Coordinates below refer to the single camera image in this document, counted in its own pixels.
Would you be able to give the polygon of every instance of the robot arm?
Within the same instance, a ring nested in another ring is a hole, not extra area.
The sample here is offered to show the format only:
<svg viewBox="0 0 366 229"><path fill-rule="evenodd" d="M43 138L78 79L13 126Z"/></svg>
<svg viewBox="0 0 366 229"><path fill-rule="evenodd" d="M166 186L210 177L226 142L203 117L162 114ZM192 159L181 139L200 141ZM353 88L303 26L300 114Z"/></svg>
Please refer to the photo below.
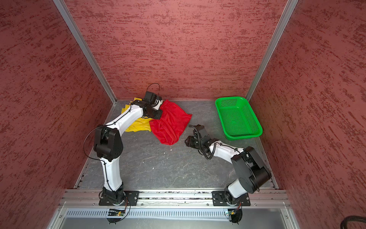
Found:
<svg viewBox="0 0 366 229"><path fill-rule="evenodd" d="M244 149L226 145L218 139L211 139L204 126L189 126L194 129L194 136L188 136L185 140L188 147L201 151L207 160L216 156L233 165L238 179L225 188L225 200L228 204L236 204L240 196L247 192L254 193L272 177L253 147Z"/></svg>
<svg viewBox="0 0 366 229"><path fill-rule="evenodd" d="M138 118L160 119L163 111L159 108L162 103L161 97L152 92L146 92L142 101L133 101L128 110L96 129L93 148L103 166L102 197L107 198L114 205L124 203L123 183L119 172L119 158L123 151L121 136Z"/></svg>

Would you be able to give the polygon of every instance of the green basket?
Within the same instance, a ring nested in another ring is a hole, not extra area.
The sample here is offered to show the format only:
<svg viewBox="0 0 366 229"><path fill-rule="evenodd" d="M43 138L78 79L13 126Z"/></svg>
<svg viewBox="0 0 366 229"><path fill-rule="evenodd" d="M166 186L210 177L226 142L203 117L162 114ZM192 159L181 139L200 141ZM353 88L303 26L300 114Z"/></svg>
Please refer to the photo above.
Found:
<svg viewBox="0 0 366 229"><path fill-rule="evenodd" d="M243 97L218 98L215 104L228 140L259 137L263 133L253 109Z"/></svg>

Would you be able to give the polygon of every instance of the gray work surface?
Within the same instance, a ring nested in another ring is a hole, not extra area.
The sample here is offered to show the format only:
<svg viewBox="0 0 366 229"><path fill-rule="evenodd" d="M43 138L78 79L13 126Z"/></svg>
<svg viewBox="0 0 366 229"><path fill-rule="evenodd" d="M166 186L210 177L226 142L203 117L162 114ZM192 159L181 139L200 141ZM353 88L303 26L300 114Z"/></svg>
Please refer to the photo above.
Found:
<svg viewBox="0 0 366 229"><path fill-rule="evenodd" d="M107 219L102 218L65 218L61 229L101 229L101 228L144 228L144 229L285 229L281 211L279 209L243 209L243 218L239 224L229 221L209 221L209 220L178 220L178 219L126 219L116 224L108 223Z"/></svg>
<svg viewBox="0 0 366 229"><path fill-rule="evenodd" d="M204 125L211 138L238 148L252 146L262 156L254 138L226 139L214 101L172 101L192 114L189 124ZM110 119L118 117L128 103L118 101ZM185 145L184 140L192 134L193 129L187 127L177 143L164 145L149 131L123 133L120 175L124 188L224 188L236 180L231 163L215 156L206 160L196 149ZM91 160L79 188L102 188L103 184L102 164ZM273 187L273 183L269 181L262 187Z"/></svg>

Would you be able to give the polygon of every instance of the black cable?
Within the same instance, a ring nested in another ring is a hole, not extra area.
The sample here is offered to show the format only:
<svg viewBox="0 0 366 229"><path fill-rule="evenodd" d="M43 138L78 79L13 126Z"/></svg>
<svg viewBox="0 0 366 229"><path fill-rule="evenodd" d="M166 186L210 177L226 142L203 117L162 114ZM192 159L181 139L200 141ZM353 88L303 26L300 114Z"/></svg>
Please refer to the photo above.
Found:
<svg viewBox="0 0 366 229"><path fill-rule="evenodd" d="M210 156L207 156L206 153L203 151L202 147L201 147L201 134L199 133L199 131L196 129L196 127L194 127L193 125L188 125L188 127L192 127L195 130L194 135L196 135L196 138L198 139L198 152L201 150L202 154L207 160L211 160L211 158L213 157L213 154L215 153L216 150L216 143L213 145L213 150Z"/></svg>
<svg viewBox="0 0 366 229"><path fill-rule="evenodd" d="M111 189L111 191L112 191L112 188L111 188L111 186L109 185L109 182L108 182L108 177L107 177L107 167L105 166L105 162L104 161L102 161L102 160L100 160L100 159L96 159L96 158L92 158L92 157L89 157L87 154L86 154L86 152L85 152L85 142L86 142L86 139L89 137L89 135L94 131L94 130L96 130L96 129L98 129L98 128L102 128L102 127L105 127L106 125L102 125L102 126L98 126L97 128L94 128L92 131L90 131L90 133L86 136L86 138L84 139L84 144L83 144L83 152L84 152L84 154L88 157L88 158L90 158L90 159L93 159L93 160L99 160L99 161L101 161L103 164L104 164L104 169L105 169L105 179L107 180L107 184L108 184L108 187Z"/></svg>
<svg viewBox="0 0 366 229"><path fill-rule="evenodd" d="M111 126L111 125L114 125L114 124L116 124L116 122L118 122L121 118L123 118L126 114L128 114L128 112L126 112L124 115L122 115L119 119L117 119L116 121L114 121L112 124L108 124L108 125L103 125L103 126Z"/></svg>
<svg viewBox="0 0 366 229"><path fill-rule="evenodd" d="M128 216L128 214L130 213L130 211L131 211L131 203L130 203L130 208L128 209L128 213L121 219L121 220L123 220L124 218L126 218L127 216Z"/></svg>
<svg viewBox="0 0 366 229"><path fill-rule="evenodd" d="M233 147L231 147L231 146L229 146L229 145L224 145L223 143L220 143L220 145L230 147L230 148L232 148L233 150L235 150L236 152L240 153L240 152L238 151L238 148L233 148Z"/></svg>
<svg viewBox="0 0 366 229"><path fill-rule="evenodd" d="M347 223L348 222L361 222L361 223L365 223L366 224L366 217L362 217L362 216L357 216L357 215L350 215L347 216L346 218L344 218L340 224L340 228L341 229L348 229L347 227Z"/></svg>
<svg viewBox="0 0 366 229"><path fill-rule="evenodd" d="M159 92L160 92L160 84L158 84L158 83L152 83L152 84L150 84L147 88L146 88L146 91L149 89L149 87L151 86L151 85L153 85L153 84L157 84L157 85L159 85L159 90L158 90L158 96L159 96Z"/></svg>

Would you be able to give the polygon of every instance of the wire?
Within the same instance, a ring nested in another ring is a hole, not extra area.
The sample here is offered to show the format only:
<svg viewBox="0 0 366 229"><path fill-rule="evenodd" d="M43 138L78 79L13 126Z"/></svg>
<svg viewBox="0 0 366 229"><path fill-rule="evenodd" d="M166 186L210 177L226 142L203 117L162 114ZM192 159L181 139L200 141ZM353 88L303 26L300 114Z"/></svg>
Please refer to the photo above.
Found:
<svg viewBox="0 0 366 229"><path fill-rule="evenodd" d="M255 190L259 192L259 185L258 185L258 182L257 182L257 178L255 177L254 172L253 172L253 170L251 169L251 167L249 166L248 162L247 162L247 161L245 161L245 163L246 163L246 165L248 166L248 168L250 169L250 171L252 172L252 174L253 174L253 176L254 176L255 183L257 184L257 187L255 188Z"/></svg>
<svg viewBox="0 0 366 229"><path fill-rule="evenodd" d="M93 159L93 160L99 160L99 161L101 161L101 162L103 163L103 165L104 165L104 169L105 169L105 179L107 180L108 187L111 189L111 191L113 191L113 190L112 190L112 188L111 188L111 186L109 185L109 182L108 182L106 162L105 162L105 161L103 161L103 160L100 160L100 159L96 159L96 158L89 157L89 156L86 154L86 152L85 152L85 142L86 142L86 139L89 137L89 135L90 135L94 130L96 130L96 129L98 129L98 128L103 128L103 127L106 127L106 126L107 126L107 125L98 126L97 128L94 128L92 131L90 131L90 133L89 133L89 134L86 136L86 138L84 139L83 152L84 152L84 154L85 154L88 158Z"/></svg>
<svg viewBox="0 0 366 229"><path fill-rule="evenodd" d="M347 216L346 218L344 218L340 224L340 228L341 229L348 229L347 227L347 223L350 221L355 221L355 222L361 222L361 223L366 223L366 217L362 217L362 216L357 216L357 215L350 215Z"/></svg>
<svg viewBox="0 0 366 229"><path fill-rule="evenodd" d="M235 212L237 211L237 210L239 210L239 208L240 208L240 206L242 206L242 201L239 199L239 201L240 201L240 204L239 204L239 206L238 206L238 208L235 210Z"/></svg>
<svg viewBox="0 0 366 229"><path fill-rule="evenodd" d="M130 105L130 108L129 108L129 110L128 110L128 112L126 112L124 115L122 115L119 119L117 119L116 121L114 121L112 124L108 124L108 125L104 125L104 126L111 126L111 125L114 125L114 124L116 124L121 118L123 118L126 114L128 114L129 112L131 112L131 108L132 108L132 106Z"/></svg>
<svg viewBox="0 0 366 229"><path fill-rule="evenodd" d="M220 145L230 147L230 148L232 148L233 150L235 150L236 152L240 153L240 152L238 151L238 148L233 148L233 147L231 147L231 146L229 146L229 145L225 145L225 144L223 144L223 143L220 143Z"/></svg>
<svg viewBox="0 0 366 229"><path fill-rule="evenodd" d="M150 84L147 88L146 88L146 91L149 89L149 87L151 86L151 85L153 85L153 84L157 84L157 85L159 85L159 90L158 90L158 96L159 96L159 92L160 92L160 84L158 84L158 83L152 83L152 84Z"/></svg>
<svg viewBox="0 0 366 229"><path fill-rule="evenodd" d="M131 203L130 203L130 208L128 209L128 213L121 219L121 220L123 220L124 218L126 218L127 216L128 216L128 214L130 213L130 211L131 211Z"/></svg>
<svg viewBox="0 0 366 229"><path fill-rule="evenodd" d="M203 151L202 147L201 147L201 134L199 133L199 131L196 129L195 126L193 125L188 125L188 127L192 127L196 132L194 132L194 135L196 135L196 138L198 139L198 152L201 150L202 154L207 160L211 160L211 158L213 157L213 154L215 153L215 150L216 150L216 142L214 143L213 145L213 150L212 150L212 153L210 156L207 156L206 153Z"/></svg>

